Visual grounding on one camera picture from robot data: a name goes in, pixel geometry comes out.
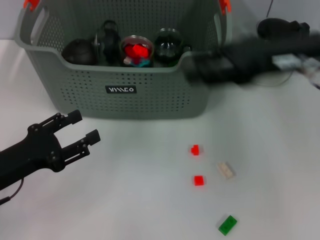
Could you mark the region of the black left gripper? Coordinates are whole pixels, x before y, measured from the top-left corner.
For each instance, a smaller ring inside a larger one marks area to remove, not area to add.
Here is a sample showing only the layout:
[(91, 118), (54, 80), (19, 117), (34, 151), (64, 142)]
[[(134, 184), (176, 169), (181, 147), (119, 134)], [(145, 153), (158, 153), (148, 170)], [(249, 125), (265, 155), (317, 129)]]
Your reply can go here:
[(90, 155), (89, 146), (101, 141), (97, 129), (64, 148), (61, 148), (54, 135), (62, 128), (81, 120), (80, 111), (74, 110), (66, 116), (58, 112), (40, 124), (31, 125), (21, 142), (0, 152), (0, 189), (3, 190), (41, 169), (60, 172), (63, 164), (67, 166)]

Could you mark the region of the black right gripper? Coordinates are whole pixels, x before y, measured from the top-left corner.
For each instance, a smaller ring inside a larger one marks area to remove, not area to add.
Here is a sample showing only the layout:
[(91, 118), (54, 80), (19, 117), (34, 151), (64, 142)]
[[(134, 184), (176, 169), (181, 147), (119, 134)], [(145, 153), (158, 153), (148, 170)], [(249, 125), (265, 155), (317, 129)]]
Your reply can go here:
[(264, 73), (311, 69), (320, 60), (320, 35), (246, 39), (221, 49), (192, 51), (190, 59), (185, 78), (192, 84), (242, 84)]

